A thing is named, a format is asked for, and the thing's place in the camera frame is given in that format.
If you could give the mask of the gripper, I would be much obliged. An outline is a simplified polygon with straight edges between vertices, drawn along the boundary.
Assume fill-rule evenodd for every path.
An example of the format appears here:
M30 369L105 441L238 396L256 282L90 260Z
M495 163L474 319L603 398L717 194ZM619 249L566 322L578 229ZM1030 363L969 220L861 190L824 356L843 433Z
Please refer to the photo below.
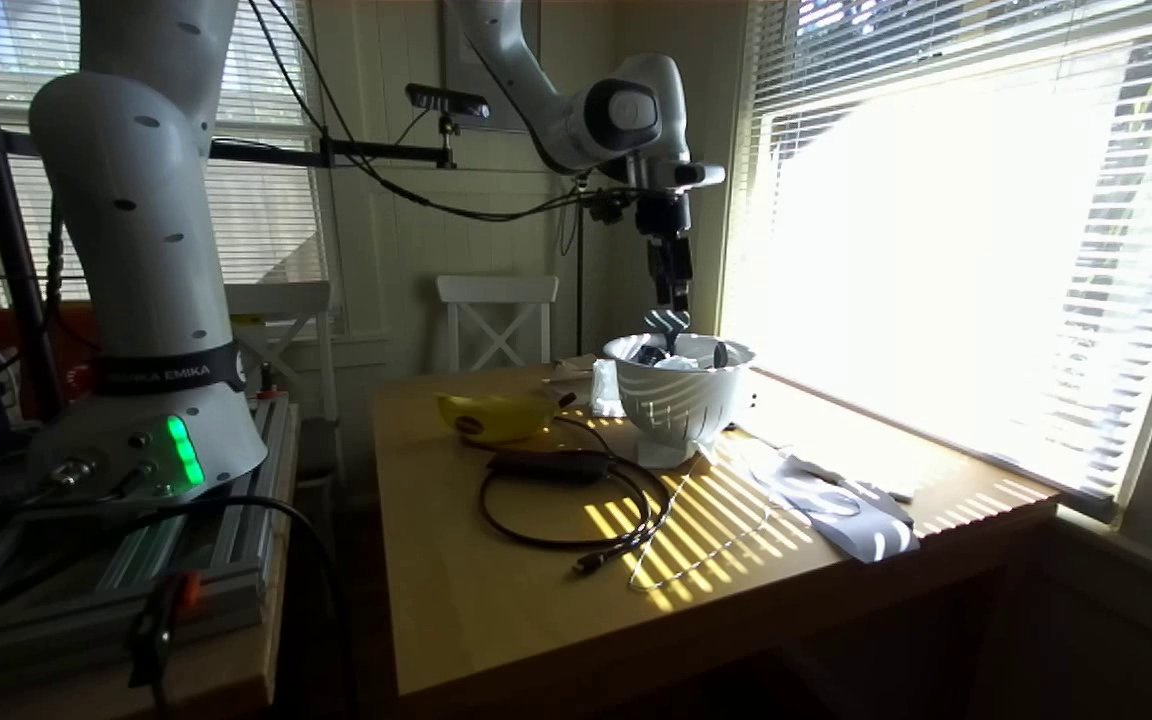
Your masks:
M690 309L692 252L691 204L687 192L643 194L637 197L635 225L646 243L646 262L655 287L669 287L673 310Z

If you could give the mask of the white colander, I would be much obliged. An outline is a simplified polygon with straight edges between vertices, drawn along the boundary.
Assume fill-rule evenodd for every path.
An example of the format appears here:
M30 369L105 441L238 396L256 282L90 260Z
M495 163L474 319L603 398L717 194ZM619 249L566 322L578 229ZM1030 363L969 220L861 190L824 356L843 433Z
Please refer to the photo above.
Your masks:
M730 364L712 369L717 341L726 342ZM708 455L723 430L753 406L750 376L753 348L712 334L681 333L669 359L655 366L634 363L643 344L666 347L660 333L628 334L602 347L616 361L620 397L637 429L635 461L653 470L682 467L696 454Z

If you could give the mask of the clear plastic cup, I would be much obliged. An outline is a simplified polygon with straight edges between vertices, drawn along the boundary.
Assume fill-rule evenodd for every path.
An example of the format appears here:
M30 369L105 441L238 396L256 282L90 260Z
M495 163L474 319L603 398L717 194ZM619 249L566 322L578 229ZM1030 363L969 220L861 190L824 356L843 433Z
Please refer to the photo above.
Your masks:
M616 361L594 361L591 366L590 388L590 414L594 418L621 419L626 418L626 406L620 397L620 382L617 382Z

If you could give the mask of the white wooden chair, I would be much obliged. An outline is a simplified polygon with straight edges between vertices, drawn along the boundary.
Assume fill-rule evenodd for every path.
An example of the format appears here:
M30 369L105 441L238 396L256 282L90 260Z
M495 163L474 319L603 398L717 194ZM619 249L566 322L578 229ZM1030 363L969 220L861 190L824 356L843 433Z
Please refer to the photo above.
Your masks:
M556 304L561 278L558 275L435 275L435 295L445 306L448 342L448 370L462 372L461 316L467 316L488 338L488 348L471 365L471 372L483 369L498 354L513 365L524 366L511 338L526 319L535 316L539 327L539 363L553 363L552 306ZM477 306L509 305L518 311L503 329L497 329L477 311Z
M298 478L311 486L347 486L340 435L332 286L326 281L227 285L238 367L248 392L282 389L305 411L300 425Z

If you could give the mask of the grey face mask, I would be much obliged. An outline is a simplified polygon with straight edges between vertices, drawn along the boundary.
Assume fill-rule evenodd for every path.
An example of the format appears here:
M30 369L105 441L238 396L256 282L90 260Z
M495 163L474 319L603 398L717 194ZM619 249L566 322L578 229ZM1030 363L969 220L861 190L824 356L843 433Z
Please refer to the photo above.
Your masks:
M914 516L882 488L850 480L791 446L746 439L730 452L774 509L804 520L847 556L873 564L922 548Z

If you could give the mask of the window with blinds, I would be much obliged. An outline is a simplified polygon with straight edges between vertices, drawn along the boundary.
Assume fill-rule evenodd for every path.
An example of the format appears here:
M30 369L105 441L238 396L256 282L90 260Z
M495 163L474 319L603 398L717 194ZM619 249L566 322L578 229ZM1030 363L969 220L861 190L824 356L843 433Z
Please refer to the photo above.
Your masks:
M308 0L238 0L221 79L215 136L291 150L314 149L303 113L317 92L302 41L314 35ZM33 97L77 70L79 0L0 0L0 126L26 131ZM212 159L206 191L221 273L232 285L326 276L314 172ZM0 306L8 305L0 263Z
M751 0L719 328L1116 503L1152 420L1152 0Z

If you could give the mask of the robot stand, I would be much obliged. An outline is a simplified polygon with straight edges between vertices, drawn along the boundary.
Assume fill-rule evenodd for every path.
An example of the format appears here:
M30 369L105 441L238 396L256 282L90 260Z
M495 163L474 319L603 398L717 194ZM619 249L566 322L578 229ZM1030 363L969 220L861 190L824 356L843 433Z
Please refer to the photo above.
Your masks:
M0 720L241 717L270 706L300 415L250 406L268 455L205 478L179 416L55 467L47 497L0 511Z

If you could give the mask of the red box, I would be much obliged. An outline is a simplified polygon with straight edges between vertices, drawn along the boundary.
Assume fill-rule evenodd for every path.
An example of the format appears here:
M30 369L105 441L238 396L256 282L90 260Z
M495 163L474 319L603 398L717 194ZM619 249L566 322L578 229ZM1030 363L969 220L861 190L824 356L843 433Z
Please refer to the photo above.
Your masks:
M97 355L96 329L90 302L63 300L58 314L50 320L47 338L52 359L56 364L56 378L65 401L78 400L92 387L91 365ZM10 359L18 351L17 324L10 310L0 306L0 355ZM32 382L26 374L26 361L0 373L0 397L3 407L15 419L38 420L37 402Z

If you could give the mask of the black and orange clamp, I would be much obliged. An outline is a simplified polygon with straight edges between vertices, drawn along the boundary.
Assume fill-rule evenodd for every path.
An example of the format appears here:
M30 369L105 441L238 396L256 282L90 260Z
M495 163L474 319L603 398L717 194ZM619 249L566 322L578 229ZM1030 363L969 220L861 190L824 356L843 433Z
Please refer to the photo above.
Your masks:
M170 660L180 616L188 615L200 597L200 571L173 571L157 579L126 634L124 651L131 660L128 687L150 689L156 707L166 706L164 676Z

